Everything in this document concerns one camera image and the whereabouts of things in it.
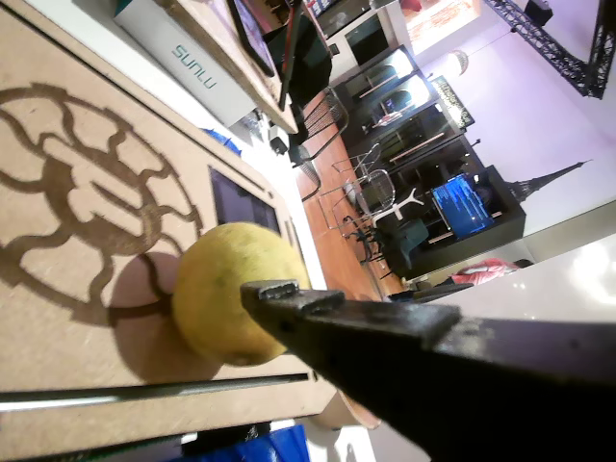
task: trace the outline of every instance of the white counter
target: white counter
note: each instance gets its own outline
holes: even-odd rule
[[[616,234],[437,302],[468,317],[616,322]]]

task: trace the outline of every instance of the wooden board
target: wooden board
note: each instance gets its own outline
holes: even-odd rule
[[[289,419],[312,415],[320,413],[334,393],[324,380],[310,380],[210,395],[10,412],[0,415],[0,459],[266,422],[272,416]]]
[[[278,108],[282,84],[268,77],[246,53],[226,0],[156,0],[193,39],[210,53],[248,93],[257,106],[283,130],[297,133],[290,102]]]
[[[2,3],[11,9],[0,10],[0,30],[20,42],[22,53],[13,56],[0,43],[0,60],[10,64],[0,73],[0,391],[310,372],[291,355],[258,368],[204,363],[165,316],[166,298],[152,290],[170,292],[179,254],[217,224],[210,168],[271,205],[283,237],[295,244],[282,198],[230,151],[22,1]],[[150,284],[153,275],[157,284]],[[13,412],[0,416],[0,458],[315,414],[333,393],[311,379]],[[98,422],[103,418],[111,423]],[[94,422],[104,426],[100,435],[87,429]],[[15,436],[56,429],[63,437],[36,444]]]

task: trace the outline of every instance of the white wall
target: white wall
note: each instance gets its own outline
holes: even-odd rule
[[[584,60],[598,2],[551,1],[554,17],[546,29]],[[487,8],[484,14],[495,16]],[[481,138],[475,147],[481,161],[496,166],[505,180],[517,181],[594,160],[523,204],[528,235],[616,198],[616,67],[603,101],[584,98],[508,30],[500,20],[451,47],[470,55],[468,70],[449,82],[476,120],[467,136]],[[423,70],[440,75],[444,62],[437,59]]]
[[[616,234],[616,201],[526,236],[521,241],[531,255],[530,260],[542,262],[612,234]]]
[[[464,27],[461,27],[454,33],[449,34],[442,40],[425,49],[422,53],[418,53],[415,56],[415,61],[419,67],[423,68],[425,65],[432,63],[434,60],[441,58],[449,51],[457,48],[461,43],[465,43],[471,39],[480,38],[486,30],[501,21],[495,13],[492,13],[490,7],[483,4],[483,2],[480,2],[477,7],[481,13],[477,19],[474,19]]]

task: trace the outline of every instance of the white box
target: white box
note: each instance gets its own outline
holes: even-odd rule
[[[115,22],[227,127],[255,109],[242,87],[154,0],[120,1]]]

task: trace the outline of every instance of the eiffel tower model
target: eiffel tower model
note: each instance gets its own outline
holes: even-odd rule
[[[580,168],[581,166],[586,164],[586,162],[590,161],[578,162],[573,166],[563,168],[562,170],[550,173],[549,175],[533,178],[532,180],[516,181],[514,183],[507,182],[507,186],[509,187],[509,190],[511,191],[513,196],[518,200],[518,202],[522,203],[527,200],[531,194],[536,193],[544,186],[548,185],[555,179],[566,175],[570,171]]]

